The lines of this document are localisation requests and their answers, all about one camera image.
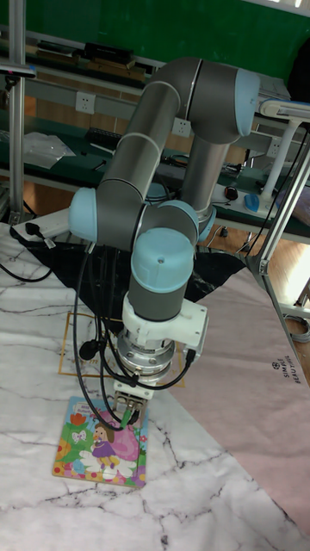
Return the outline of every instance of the marble pattern tablecloth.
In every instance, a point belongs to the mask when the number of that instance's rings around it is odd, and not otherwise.
[[[0,262],[46,271],[0,232]],[[309,551],[310,537],[166,391],[150,406],[145,487],[52,476],[68,400],[81,395],[76,377],[58,375],[73,300],[54,275],[25,285],[0,273],[0,549]]]

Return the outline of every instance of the pink cloth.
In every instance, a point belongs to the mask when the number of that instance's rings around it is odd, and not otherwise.
[[[270,297],[243,269],[201,303],[203,355],[171,393],[310,535],[309,387]]]

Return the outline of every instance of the robotic arm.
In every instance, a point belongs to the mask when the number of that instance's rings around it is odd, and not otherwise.
[[[165,65],[145,87],[98,189],[80,189],[72,200],[73,234],[132,252],[117,349],[124,370],[145,387],[116,381],[115,408],[130,402],[143,415],[169,371],[175,340],[191,359],[200,355],[207,308],[183,297],[195,244],[214,217],[210,201],[227,148],[250,133],[258,89],[258,76],[242,69],[195,58]],[[176,116],[195,133],[182,200],[147,206]]]

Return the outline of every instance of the black mat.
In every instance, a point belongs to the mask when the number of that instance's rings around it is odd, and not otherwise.
[[[48,250],[42,243],[34,243],[21,238],[13,228],[11,235],[17,238],[40,262],[48,268],[52,268],[54,274],[66,287],[77,288],[78,274],[83,261],[85,246],[71,245],[70,243],[57,243],[54,249]],[[112,261],[115,250],[107,248],[107,282],[110,281]],[[115,278],[115,297],[112,308],[112,318],[121,319],[121,308],[125,293],[128,291],[130,278],[130,253],[119,251],[117,257],[117,270]],[[100,263],[102,247],[96,247],[92,254],[93,275],[96,288],[100,285]],[[236,257],[224,252],[198,252],[195,257],[193,274],[189,279],[185,298],[197,302],[217,287],[223,285],[232,275],[245,267],[244,263]],[[110,286],[105,285],[103,293],[104,304],[109,303]],[[98,313],[97,304],[94,303],[90,290],[89,271],[84,271],[80,299],[94,313]],[[120,324],[111,325],[112,330],[120,330]]]

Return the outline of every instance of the cable connector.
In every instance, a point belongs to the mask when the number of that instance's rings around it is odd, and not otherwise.
[[[130,410],[126,410],[124,412],[124,415],[123,415],[122,420],[121,420],[121,428],[122,429],[125,429],[125,427],[127,427],[131,416],[132,416],[132,412]]]
[[[186,355],[186,363],[189,363],[190,365],[191,363],[193,363],[194,360],[195,360],[195,350],[189,349]]]
[[[54,247],[56,247],[55,243],[50,238],[44,237],[37,224],[34,224],[33,222],[27,222],[26,232],[28,235],[36,235],[38,238],[43,239],[48,249],[53,249]]]
[[[137,386],[138,379],[139,379],[138,375],[133,375],[132,377],[130,375],[128,377],[124,377],[123,375],[118,375],[117,377],[117,380],[119,382],[122,382],[124,385],[129,385],[131,388],[135,388]]]

